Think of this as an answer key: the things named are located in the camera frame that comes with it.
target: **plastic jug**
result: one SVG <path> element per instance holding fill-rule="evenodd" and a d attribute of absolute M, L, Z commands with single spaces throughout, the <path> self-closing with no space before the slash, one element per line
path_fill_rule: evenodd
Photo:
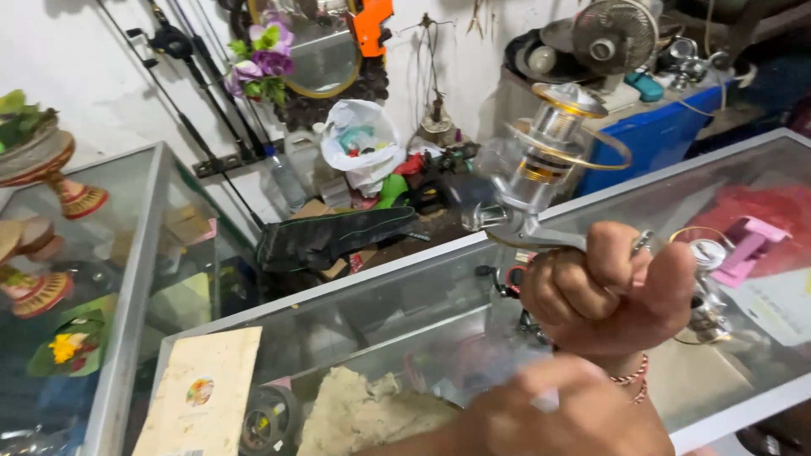
<path fill-rule="evenodd" d="M 333 169 L 321 156 L 324 124 L 313 125 L 313 130 L 315 133 L 299 130 L 285 136 L 285 155 L 307 196 L 319 195 L 322 184 L 341 176 L 341 171 Z"/>

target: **baitcasting reel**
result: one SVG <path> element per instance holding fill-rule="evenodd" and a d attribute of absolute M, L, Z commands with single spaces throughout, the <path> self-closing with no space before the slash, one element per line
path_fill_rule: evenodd
<path fill-rule="evenodd" d="M 512 247 L 570 246 L 585 251 L 584 236 L 541 228 L 537 216 L 549 207 L 575 166 L 623 170 L 631 165 L 631 152 L 618 140 L 582 126 L 585 119 L 603 118 L 608 112 L 581 86 L 535 84 L 532 90 L 543 100 L 535 117 L 507 125 L 511 137 L 492 141 L 474 159 L 474 171 L 491 182 L 496 203 L 480 203 L 466 211 L 462 224 L 471 231 L 485 229 L 491 239 Z M 623 163 L 583 160 L 581 131 L 616 149 Z"/>

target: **bracelet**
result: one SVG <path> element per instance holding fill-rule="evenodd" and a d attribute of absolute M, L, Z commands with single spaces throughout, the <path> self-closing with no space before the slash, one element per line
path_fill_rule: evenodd
<path fill-rule="evenodd" d="M 643 353 L 642 354 L 642 366 L 639 369 L 629 375 L 629 376 L 613 376 L 610 377 L 611 381 L 616 383 L 618 386 L 628 386 L 633 385 L 634 383 L 642 380 L 645 380 L 645 374 L 648 373 L 648 355 Z"/>
<path fill-rule="evenodd" d="M 642 379 L 642 389 L 639 390 L 639 394 L 633 398 L 631 401 L 633 404 L 638 404 L 645 400 L 645 397 L 648 395 L 648 380 Z"/>

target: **fan grille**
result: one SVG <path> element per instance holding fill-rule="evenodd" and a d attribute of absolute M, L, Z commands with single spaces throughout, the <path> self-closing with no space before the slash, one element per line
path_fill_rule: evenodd
<path fill-rule="evenodd" d="M 592 3 L 575 20 L 572 35 L 575 58 L 602 75 L 643 65 L 654 52 L 657 38 L 650 12 L 628 0 Z"/>

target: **white plastic bag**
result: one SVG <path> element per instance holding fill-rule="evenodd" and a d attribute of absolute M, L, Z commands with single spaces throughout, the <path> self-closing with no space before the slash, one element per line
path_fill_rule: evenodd
<path fill-rule="evenodd" d="M 388 142 L 388 145 L 373 153 L 350 157 L 338 139 L 347 128 L 363 126 L 374 128 L 374 144 Z M 352 188 L 367 198 L 377 194 L 383 188 L 383 179 L 406 160 L 400 136 L 383 107 L 363 100 L 341 100 L 329 111 L 321 154 L 331 167 L 345 171 Z"/>

